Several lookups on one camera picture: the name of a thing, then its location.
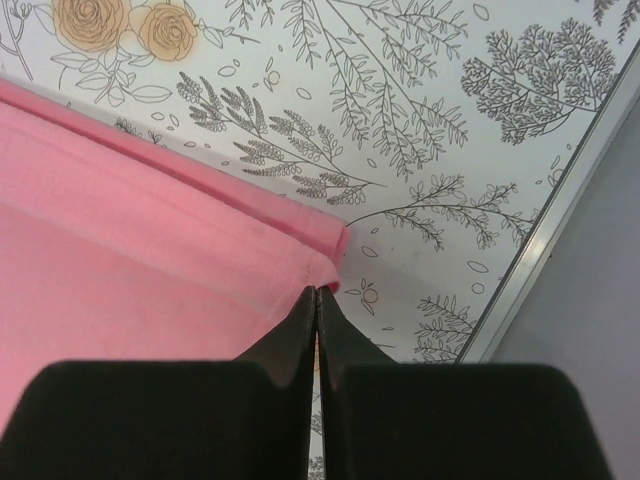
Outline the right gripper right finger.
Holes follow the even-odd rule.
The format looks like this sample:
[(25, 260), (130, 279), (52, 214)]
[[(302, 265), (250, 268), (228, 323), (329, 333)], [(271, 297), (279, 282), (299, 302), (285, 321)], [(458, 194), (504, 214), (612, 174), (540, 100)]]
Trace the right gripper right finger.
[(609, 479), (583, 399), (544, 364), (399, 363), (317, 293), (329, 479)]

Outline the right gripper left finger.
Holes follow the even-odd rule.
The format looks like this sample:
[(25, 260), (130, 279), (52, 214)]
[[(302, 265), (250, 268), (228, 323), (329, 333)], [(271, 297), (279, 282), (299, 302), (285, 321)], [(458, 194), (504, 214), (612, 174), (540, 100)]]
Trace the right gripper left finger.
[(64, 361), (1, 439), (5, 479), (303, 479), (318, 293), (230, 361)]

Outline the pink t shirt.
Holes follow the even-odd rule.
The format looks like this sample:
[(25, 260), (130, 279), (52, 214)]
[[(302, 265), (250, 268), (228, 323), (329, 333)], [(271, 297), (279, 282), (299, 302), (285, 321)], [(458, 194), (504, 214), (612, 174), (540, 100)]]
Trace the pink t shirt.
[(308, 286), (330, 214), (1, 85), (1, 418), (63, 360), (227, 360)]

